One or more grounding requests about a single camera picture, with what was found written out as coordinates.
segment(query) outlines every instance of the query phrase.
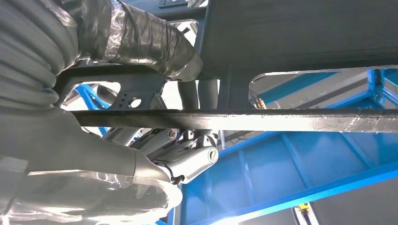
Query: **blue lift frame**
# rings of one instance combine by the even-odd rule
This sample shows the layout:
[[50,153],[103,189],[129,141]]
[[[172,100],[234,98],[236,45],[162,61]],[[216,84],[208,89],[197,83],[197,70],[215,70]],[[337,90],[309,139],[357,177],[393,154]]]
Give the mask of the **blue lift frame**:
[[[383,108],[398,70],[370,70],[369,90],[328,108]],[[398,134],[265,132],[220,152],[183,186],[180,224],[230,224],[398,177]]]

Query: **wrapped pipe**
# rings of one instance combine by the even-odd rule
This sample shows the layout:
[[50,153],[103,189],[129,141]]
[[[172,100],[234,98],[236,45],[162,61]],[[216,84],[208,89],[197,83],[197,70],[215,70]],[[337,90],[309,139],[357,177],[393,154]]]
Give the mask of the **wrapped pipe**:
[[181,191],[162,169],[138,150],[83,132],[53,106],[51,88],[88,58],[193,80],[202,64],[183,34],[115,0],[2,0],[0,24],[0,221],[141,223],[178,205]]

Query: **blue steel beam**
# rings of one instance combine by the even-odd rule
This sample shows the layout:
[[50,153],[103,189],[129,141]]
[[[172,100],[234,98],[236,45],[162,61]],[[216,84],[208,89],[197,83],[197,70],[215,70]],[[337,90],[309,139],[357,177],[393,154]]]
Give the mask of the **blue steel beam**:
[[368,169],[376,167],[376,164],[369,157],[369,155],[348,133],[342,133],[341,136],[348,143],[351,151],[357,156],[357,158],[363,163],[363,165],[365,165]]
[[170,212],[168,212],[167,225],[174,225],[175,213],[176,213],[176,211],[174,209],[172,209],[172,210],[170,210]]
[[75,90],[90,110],[107,109],[110,107],[110,104],[102,101],[88,84],[82,84],[76,87]]
[[385,69],[385,79],[398,87],[398,69]]
[[384,87],[383,89],[379,90],[379,93],[390,102],[392,102],[394,105],[398,106],[398,96],[394,92]]
[[372,92],[373,99],[375,102],[384,105],[385,100],[383,95],[380,94],[380,91],[384,87],[384,69],[371,69],[368,70],[368,86],[369,91]]
[[313,187],[314,184],[312,183],[311,178],[308,176],[308,172],[306,171],[304,162],[300,159],[300,155],[297,152],[296,148],[290,142],[288,136],[285,133],[282,133],[281,137],[286,145],[287,150],[289,151],[289,154],[291,155],[296,170],[298,171],[298,175],[300,176],[303,184],[305,185],[306,188]]

